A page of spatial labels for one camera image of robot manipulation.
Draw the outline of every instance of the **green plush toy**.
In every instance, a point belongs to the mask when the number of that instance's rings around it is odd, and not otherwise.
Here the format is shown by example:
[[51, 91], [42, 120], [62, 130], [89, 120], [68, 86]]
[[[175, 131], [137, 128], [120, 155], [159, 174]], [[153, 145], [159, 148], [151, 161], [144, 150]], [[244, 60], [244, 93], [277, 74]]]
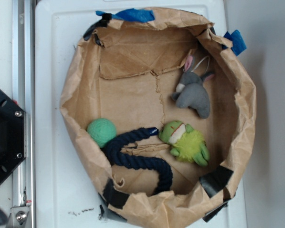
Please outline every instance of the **green plush toy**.
[[210, 159], [205, 139], [200, 131], [182, 121], [167, 123], [159, 133], [159, 138], [172, 146], [170, 153], [182, 162], [196, 162], [207, 166]]

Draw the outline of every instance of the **navy rope toy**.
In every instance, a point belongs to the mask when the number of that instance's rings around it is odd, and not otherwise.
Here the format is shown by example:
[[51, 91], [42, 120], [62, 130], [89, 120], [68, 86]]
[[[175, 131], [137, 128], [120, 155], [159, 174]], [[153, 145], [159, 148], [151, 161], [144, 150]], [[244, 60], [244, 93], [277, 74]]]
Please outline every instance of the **navy rope toy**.
[[170, 165], [161, 158], [128, 155], [122, 153], [120, 150], [129, 143], [134, 143], [135, 141], [148, 139], [150, 136], [158, 135], [158, 132], [156, 127], [133, 130], [113, 138], [104, 148], [108, 160], [116, 165], [125, 166], [128, 169], [135, 170], [156, 170], [159, 173], [159, 182], [153, 193], [154, 195], [162, 191], [170, 190], [173, 178]]

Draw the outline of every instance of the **bunny ear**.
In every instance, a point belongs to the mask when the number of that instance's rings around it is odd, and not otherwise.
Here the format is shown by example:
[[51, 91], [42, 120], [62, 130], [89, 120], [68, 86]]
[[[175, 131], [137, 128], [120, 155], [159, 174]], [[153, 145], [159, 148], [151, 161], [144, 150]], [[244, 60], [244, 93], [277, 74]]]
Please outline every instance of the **bunny ear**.
[[201, 78], [201, 80], [203, 81], [203, 82], [207, 82], [207, 81], [209, 81], [210, 79], [212, 79], [214, 77], [214, 73], [213, 72], [208, 72], [208, 73], [206, 73], [206, 74], [204, 74], [202, 77], [200, 77]]
[[185, 72], [188, 71], [190, 68], [192, 68], [193, 64], [194, 64], [193, 56], [188, 56], [184, 66]]

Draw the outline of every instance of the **crumpled paper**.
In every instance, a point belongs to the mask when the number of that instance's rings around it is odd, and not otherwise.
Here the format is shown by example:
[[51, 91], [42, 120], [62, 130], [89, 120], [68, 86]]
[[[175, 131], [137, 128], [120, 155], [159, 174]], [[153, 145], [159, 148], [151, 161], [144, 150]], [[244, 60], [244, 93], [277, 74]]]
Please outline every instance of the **crumpled paper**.
[[[130, 194], [122, 209], [109, 209], [129, 223], [146, 228], [184, 228], [233, 198], [252, 153], [255, 136], [256, 88], [231, 51], [232, 42], [210, 30], [213, 23], [195, 13], [165, 8], [153, 10], [147, 23], [111, 20], [97, 28], [102, 47], [81, 39], [61, 95], [60, 111], [78, 156], [102, 194], [108, 178], [115, 189]], [[223, 50], [222, 45], [229, 47]], [[200, 119], [191, 109], [178, 109], [171, 94], [189, 54], [210, 55], [215, 77], [204, 84], [211, 102], [210, 117]], [[203, 74], [207, 63], [197, 69]], [[203, 132], [211, 159], [209, 166], [179, 162], [158, 137], [137, 142], [123, 152], [159, 157], [173, 172], [171, 191], [151, 196], [158, 174], [111, 166], [86, 132], [96, 118], [108, 118], [124, 133], [181, 120]], [[211, 199], [199, 177], [222, 165], [234, 171], [226, 188]]]

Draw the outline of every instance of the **green tennis ball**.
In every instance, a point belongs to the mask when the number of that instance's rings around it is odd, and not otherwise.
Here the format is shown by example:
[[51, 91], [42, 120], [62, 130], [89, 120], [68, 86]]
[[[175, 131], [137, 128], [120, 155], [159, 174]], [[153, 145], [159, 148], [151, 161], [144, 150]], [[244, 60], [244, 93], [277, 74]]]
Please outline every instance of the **green tennis ball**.
[[116, 137], [116, 127], [108, 119], [99, 118], [92, 121], [86, 130], [100, 148]]

